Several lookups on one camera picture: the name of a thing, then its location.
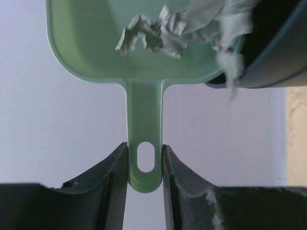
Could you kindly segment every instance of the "green dustpan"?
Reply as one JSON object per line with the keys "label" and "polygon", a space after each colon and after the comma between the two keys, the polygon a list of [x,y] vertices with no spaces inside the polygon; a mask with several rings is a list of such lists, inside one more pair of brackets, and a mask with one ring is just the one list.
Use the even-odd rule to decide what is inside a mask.
{"label": "green dustpan", "polygon": [[[129,183],[149,193],[162,180],[163,93],[173,84],[197,84],[222,73],[210,44],[194,45],[174,59],[146,51],[141,44],[124,59],[115,47],[123,28],[138,13],[156,19],[165,4],[177,11],[190,0],[46,0],[48,39],[58,62],[73,76],[93,83],[114,83],[126,92],[130,152]],[[243,39],[236,41],[239,50]],[[154,168],[142,172],[137,149],[154,146]]]}

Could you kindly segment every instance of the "black dustbin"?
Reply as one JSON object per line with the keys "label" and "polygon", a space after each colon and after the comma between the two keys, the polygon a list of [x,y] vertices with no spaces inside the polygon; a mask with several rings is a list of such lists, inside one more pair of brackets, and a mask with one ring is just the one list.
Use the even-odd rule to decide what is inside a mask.
{"label": "black dustbin", "polygon": [[[262,0],[241,53],[241,88],[307,86],[307,0]],[[205,83],[225,88],[225,75]]]}

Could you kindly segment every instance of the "white wall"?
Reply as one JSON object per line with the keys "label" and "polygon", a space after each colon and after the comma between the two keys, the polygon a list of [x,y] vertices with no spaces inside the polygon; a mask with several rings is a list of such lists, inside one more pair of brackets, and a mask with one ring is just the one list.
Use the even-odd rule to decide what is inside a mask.
{"label": "white wall", "polygon": [[[42,0],[0,1],[0,182],[59,187],[126,141],[125,95],[70,76],[47,42]],[[285,183],[284,90],[172,86],[164,143],[217,185]],[[124,229],[165,228],[162,187],[127,194]]]}

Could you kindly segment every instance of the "dustpan handle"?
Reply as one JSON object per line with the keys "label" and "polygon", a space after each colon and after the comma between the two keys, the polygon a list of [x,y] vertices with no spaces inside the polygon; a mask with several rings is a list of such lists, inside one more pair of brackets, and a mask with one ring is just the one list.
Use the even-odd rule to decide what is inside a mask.
{"label": "dustpan handle", "polygon": [[[162,84],[127,82],[127,130],[129,183],[136,191],[150,193],[162,181]],[[143,172],[138,167],[138,146],[149,142],[154,147],[154,168]]]}

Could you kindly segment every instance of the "oval hole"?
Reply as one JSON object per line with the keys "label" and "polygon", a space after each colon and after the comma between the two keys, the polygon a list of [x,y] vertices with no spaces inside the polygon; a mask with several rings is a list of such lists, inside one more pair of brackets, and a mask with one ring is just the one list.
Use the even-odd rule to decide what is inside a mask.
{"label": "oval hole", "polygon": [[149,142],[143,142],[138,146],[138,167],[145,173],[154,168],[154,147]]}

